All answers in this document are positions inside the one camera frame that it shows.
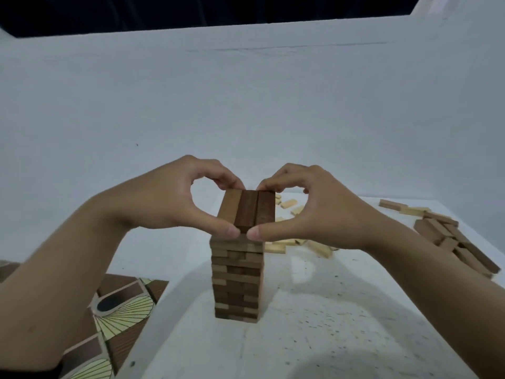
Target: finger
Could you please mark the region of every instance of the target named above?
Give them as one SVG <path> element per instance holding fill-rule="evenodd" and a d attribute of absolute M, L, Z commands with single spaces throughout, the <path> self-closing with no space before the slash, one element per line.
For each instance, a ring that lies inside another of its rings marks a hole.
<path fill-rule="evenodd" d="M 287 187 L 295 186 L 303 187 L 304 189 L 310 189 L 311 183 L 311 174 L 304 170 L 264 179 L 258 185 L 256 190 L 271 190 L 282 192 Z"/>
<path fill-rule="evenodd" d="M 298 165 L 298 164 L 290 164 L 287 163 L 283 167 L 281 167 L 279 170 L 277 170 L 272 177 L 278 177 L 279 175 L 286 174 L 286 173 L 295 173 L 297 171 L 302 171 L 306 169 L 307 166 L 304 165 Z"/>
<path fill-rule="evenodd" d="M 194 227 L 210 235 L 218 235 L 223 238 L 237 238 L 240 235 L 240 230 L 230 222 L 216 218 L 196 206 L 185 210 L 180 224 L 181 226 Z"/>
<path fill-rule="evenodd" d="M 252 241 L 274 242 L 291 238 L 303 238 L 303 226 L 298 217 L 281 222 L 265 223 L 249 229 L 247 237 Z"/>
<path fill-rule="evenodd" d="M 241 189 L 245 190 L 243 182 L 235 174 L 233 174 L 228 168 L 221 165 L 219 161 L 216 162 L 215 159 L 199 159 L 196 162 L 196 169 L 192 175 L 193 179 L 198 179 L 202 177 L 207 177 L 213 179 L 214 182 L 219 181 L 222 188 L 231 189 Z"/>

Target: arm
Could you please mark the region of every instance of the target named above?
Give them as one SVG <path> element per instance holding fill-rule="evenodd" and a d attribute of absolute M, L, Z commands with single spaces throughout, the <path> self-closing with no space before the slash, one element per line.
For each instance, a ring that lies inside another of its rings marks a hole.
<path fill-rule="evenodd" d="M 437 331 L 482 378 L 505 377 L 505 290 L 415 231 L 362 201 L 319 166 L 287 164 L 258 186 L 309 194 L 295 218 L 249 230 L 253 240 L 311 239 L 359 248 L 396 280 Z"/>
<path fill-rule="evenodd" d="M 185 156 L 83 204 L 0 286 L 0 368 L 55 367 L 68 347 L 126 233 L 135 227 L 190 226 L 237 237 L 239 230 L 193 203 L 193 180 L 241 188 L 213 159 Z"/>

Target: dark curtain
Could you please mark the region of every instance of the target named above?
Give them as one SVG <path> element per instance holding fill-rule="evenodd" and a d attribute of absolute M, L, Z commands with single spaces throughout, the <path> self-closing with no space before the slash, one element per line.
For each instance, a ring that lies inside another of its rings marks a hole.
<path fill-rule="evenodd" d="M 410 14 L 418 0 L 0 0 L 15 37 Z"/>

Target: fingernail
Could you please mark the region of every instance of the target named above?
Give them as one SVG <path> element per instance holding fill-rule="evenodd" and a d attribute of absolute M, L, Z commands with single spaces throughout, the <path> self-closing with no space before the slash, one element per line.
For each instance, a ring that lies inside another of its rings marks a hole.
<path fill-rule="evenodd" d="M 226 229 L 226 236 L 229 238 L 237 238 L 240 235 L 240 230 L 235 226 L 231 226 Z"/>
<path fill-rule="evenodd" d="M 260 228 L 258 226 L 250 228 L 249 231 L 248 231 L 248 233 L 247 233 L 247 237 L 251 241 L 261 241 L 261 238 L 260 238 Z"/>

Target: jenga tower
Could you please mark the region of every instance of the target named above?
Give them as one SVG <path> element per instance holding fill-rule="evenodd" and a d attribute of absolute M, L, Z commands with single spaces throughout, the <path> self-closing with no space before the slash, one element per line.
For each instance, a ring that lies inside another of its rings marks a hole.
<path fill-rule="evenodd" d="M 234 240 L 211 237 L 216 317 L 256 323 L 260 313 L 264 242 L 247 239 L 256 225 L 275 222 L 273 191 L 227 190 L 218 218 L 240 229 Z"/>

